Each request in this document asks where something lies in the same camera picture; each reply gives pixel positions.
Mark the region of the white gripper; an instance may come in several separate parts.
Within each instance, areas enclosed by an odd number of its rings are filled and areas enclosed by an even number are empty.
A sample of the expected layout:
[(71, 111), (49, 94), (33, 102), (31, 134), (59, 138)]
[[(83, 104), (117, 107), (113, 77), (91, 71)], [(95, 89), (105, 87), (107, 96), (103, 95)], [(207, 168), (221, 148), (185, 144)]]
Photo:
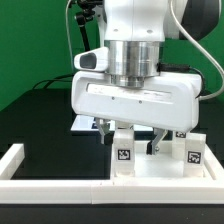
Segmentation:
[(155, 128), (146, 149), (147, 155), (155, 155), (167, 130), (188, 132), (198, 124), (200, 91), (201, 77), (194, 74), (163, 72), (134, 89), (113, 85), (104, 73), (79, 71), (72, 81), (71, 104), (75, 113), (96, 117), (104, 145), (113, 143), (108, 120)]

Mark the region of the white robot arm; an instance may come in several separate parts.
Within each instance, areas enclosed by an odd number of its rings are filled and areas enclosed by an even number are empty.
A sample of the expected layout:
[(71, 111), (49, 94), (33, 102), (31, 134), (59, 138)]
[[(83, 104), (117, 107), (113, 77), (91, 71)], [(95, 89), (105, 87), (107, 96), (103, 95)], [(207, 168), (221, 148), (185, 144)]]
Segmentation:
[(198, 43), (218, 24), (221, 0), (104, 0), (100, 13), (101, 47), (79, 54), (72, 82), (72, 108), (93, 116), (101, 132), (106, 122), (138, 124), (155, 129), (148, 145), (153, 154), (167, 132), (188, 132), (198, 123), (203, 76), (184, 65), (160, 61), (167, 38)]

